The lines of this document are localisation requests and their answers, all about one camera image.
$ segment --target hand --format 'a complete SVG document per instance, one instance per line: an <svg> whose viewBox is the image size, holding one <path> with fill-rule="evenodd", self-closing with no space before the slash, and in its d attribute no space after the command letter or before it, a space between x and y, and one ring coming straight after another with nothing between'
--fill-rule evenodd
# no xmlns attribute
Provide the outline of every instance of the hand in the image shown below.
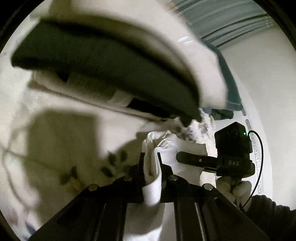
<svg viewBox="0 0 296 241"><path fill-rule="evenodd" d="M222 193L230 202L234 204L234 201L239 198L242 205L248 200L251 194L252 184L249 181L241 181L239 185L234 187L233 192L230 192L232 184L231 177L219 177L216 180L216 188ZM244 207L247 211L250 207L251 199L248 204Z"/></svg>

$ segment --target folded fabric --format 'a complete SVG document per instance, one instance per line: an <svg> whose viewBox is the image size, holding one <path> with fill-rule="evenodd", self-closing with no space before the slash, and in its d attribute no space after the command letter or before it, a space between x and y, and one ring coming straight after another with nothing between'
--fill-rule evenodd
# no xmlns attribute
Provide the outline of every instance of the folded fabric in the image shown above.
<svg viewBox="0 0 296 241"><path fill-rule="evenodd" d="M143 141L144 176L146 186L142 188L144 203L129 204L126 213L124 240L174 240L174 223L164 223L164 216L174 216L172 209L165 209L170 204L160 203L161 196L161 169L157 153L162 162L172 167L173 173L185 178L189 183L199 185L203 168L178 163L176 154L186 151L192 154L207 155L205 144L186 142L177 138L170 131L151 132Z"/></svg>
<svg viewBox="0 0 296 241"><path fill-rule="evenodd" d="M163 117L169 117L162 116L162 114L166 114L166 112L162 109L155 113L154 111L156 108L152 108L150 111L149 108L143 107L143 109L138 108L141 110L138 111L137 108L133 108L134 105L130 105L135 102L132 101L134 100L134 97L130 94L115 88L105 81L85 77L75 72L70 74L61 74L49 70L38 70L33 72L32 77L34 82L51 91L70 96L99 107L126 114L142 116L154 121L161 120ZM33 83L31 83L30 86L32 88L39 88L39 86L36 86Z"/></svg>
<svg viewBox="0 0 296 241"><path fill-rule="evenodd" d="M40 22L13 54L12 65L94 77L170 114L201 120L194 89L136 50L89 28Z"/></svg>
<svg viewBox="0 0 296 241"><path fill-rule="evenodd" d="M185 82L197 86L201 107L223 109L226 106L227 86L218 68L216 54L156 0L49 0L43 2L31 16L78 23L120 37L146 55L152 55L158 62L169 65ZM110 19L127 25L119 26L118 22L113 25ZM137 34L133 27L149 34Z"/></svg>
<svg viewBox="0 0 296 241"><path fill-rule="evenodd" d="M139 161L151 131L170 130L186 142L205 143L208 155L217 155L214 122L202 110L202 122L193 120L185 128L179 118L149 122L31 85L18 106L9 144L0 147L0 209L21 241L86 186L108 185L123 176ZM199 181L196 172L189 179ZM200 181L214 184L215 175L203 172ZM168 210L165 226L172 220Z"/></svg>

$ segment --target black cable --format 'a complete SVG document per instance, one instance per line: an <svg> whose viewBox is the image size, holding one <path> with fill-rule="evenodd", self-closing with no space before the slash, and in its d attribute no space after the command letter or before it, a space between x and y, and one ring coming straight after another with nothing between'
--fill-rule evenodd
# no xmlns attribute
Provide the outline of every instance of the black cable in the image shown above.
<svg viewBox="0 0 296 241"><path fill-rule="evenodd" d="M258 183L259 183L259 181L260 181L260 177L261 177L261 173L262 173L262 169L263 169L263 144L262 144L261 138L260 138L260 136L258 135L258 133L255 132L255 131L249 131L249 132L248 132L248 136L250 136L250 133L254 133L254 134L258 137L258 139L259 139L259 141L260 141L260 145L261 145L261 168L260 168L260 172L259 172L259 176L258 176L257 183L256 183L256 185L255 185L255 187L254 187L254 189L253 189L253 192L252 192L252 194L250 195L250 197L248 198L248 200L246 201L246 203L243 205L243 208L247 205L247 203L250 201L251 197L253 196L253 194L254 194L254 192L255 192L257 186L258 186Z"/></svg>

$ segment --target white fabric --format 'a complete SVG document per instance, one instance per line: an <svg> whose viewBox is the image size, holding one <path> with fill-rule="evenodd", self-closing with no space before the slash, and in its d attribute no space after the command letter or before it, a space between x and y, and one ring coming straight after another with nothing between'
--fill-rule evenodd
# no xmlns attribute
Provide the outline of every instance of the white fabric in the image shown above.
<svg viewBox="0 0 296 241"><path fill-rule="evenodd" d="M93 106L43 89L27 88L20 99L19 109L10 126L12 135L8 144L0 148L0 209L21 241L32 234L31 229L41 227L87 185L108 185L124 175L126 165L138 162L142 140L148 132L170 129L183 136L191 132L199 133L201 130L198 129L202 126L208 126L207 133L214 132L208 115L199 123L200 126L193 121L188 128L184 128L178 119L167 123L151 123L140 117ZM214 148L211 138L199 139L201 143ZM174 152L165 148L161 152L163 162L170 164L176 147L172 144L168 146L174 148ZM121 150L128 154L126 161L121 163L117 160L116 167L110 165L109 152L118 159ZM177 175L198 184L199 174L194 169L179 163L171 164ZM61 176L69 173L74 166L78 178L71 177L66 184L61 185ZM113 177L103 175L102 167L108 167ZM202 182L214 184L215 176L206 175ZM149 194L157 194L153 186L144 188L144 192L147 193L146 203L152 207L147 211L147 217L160 215L162 212L155 204L155 196ZM152 235L152 226L131 225L128 230L135 237L137 235L133 227L146 227L140 235L143 232ZM161 229L155 231L157 235L160 232Z"/></svg>
<svg viewBox="0 0 296 241"><path fill-rule="evenodd" d="M130 115L142 116L150 120L161 120L160 117L154 116L150 113L144 113L141 111L126 108L133 96L125 93L124 91L117 90L115 95L110 100L104 100L101 96L102 93L90 93L90 90L85 90L86 87L74 86L62 81L54 71L38 70L34 71L32 79L39 85L55 91L57 93L73 97L75 99L84 101L86 103L94 104L99 107L107 108L114 111L127 113Z"/></svg>
<svg viewBox="0 0 296 241"><path fill-rule="evenodd" d="M217 55L157 0L46 0L31 16L91 27L100 24L96 16L106 17L154 33L176 52L190 70L200 91L200 106L226 107L228 89Z"/></svg>
<svg viewBox="0 0 296 241"><path fill-rule="evenodd" d="M186 141L205 143L208 155L217 155L213 119L201 109L202 122L193 120L185 128L178 118L150 122L29 86L32 72L13 68L10 59L36 24L26 18L0 53L0 210L21 241L88 184L108 185L124 175L125 165L138 162L151 131L170 130ZM119 158L122 149L128 153L126 162L110 165L108 151ZM61 185L61 175L73 166L78 178ZM104 175L101 167L114 177ZM191 179L197 183L196 175ZM200 182L215 184L215 175L203 172ZM173 207L167 204L164 210L163 226L169 228L160 236L173 240L174 232L164 232L174 229Z"/></svg>
<svg viewBox="0 0 296 241"><path fill-rule="evenodd" d="M175 224L167 219L164 220L164 216L171 216L174 213L171 204L160 203L162 173L157 153L160 153L164 164L172 167L174 174L185 178L191 184L199 185L203 171L203 168L179 163L176 160L176 154L180 151L207 155L205 144L186 142L170 131L151 132L143 141L142 152L145 152L144 176L146 181L146 186L142 188L144 203L129 204L124 240L171 240L172 236L164 235L164 233L174 232Z"/></svg>

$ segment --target metal bolt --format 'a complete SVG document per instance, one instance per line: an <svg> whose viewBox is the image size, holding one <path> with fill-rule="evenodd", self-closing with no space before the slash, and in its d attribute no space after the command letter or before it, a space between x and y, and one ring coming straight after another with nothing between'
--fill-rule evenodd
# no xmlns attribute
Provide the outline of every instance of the metal bolt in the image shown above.
<svg viewBox="0 0 296 241"><path fill-rule="evenodd" d="M123 179L125 180L125 181L127 181L127 182L129 182L129 181L131 181L132 179L133 179L133 177L131 176L131 175L125 175L124 177L123 177Z"/></svg>
<svg viewBox="0 0 296 241"><path fill-rule="evenodd" d="M171 181L176 181L176 180L178 180L178 176L176 176L176 175L170 175L168 178L169 178Z"/></svg>
<svg viewBox="0 0 296 241"><path fill-rule="evenodd" d="M98 185L96 185L96 184L91 184L90 186L89 186L89 191L96 191L98 189Z"/></svg>
<svg viewBox="0 0 296 241"><path fill-rule="evenodd" d="M211 191L213 189L213 185L209 184L209 183L206 183L206 184L204 184L204 189L208 190L208 191Z"/></svg>

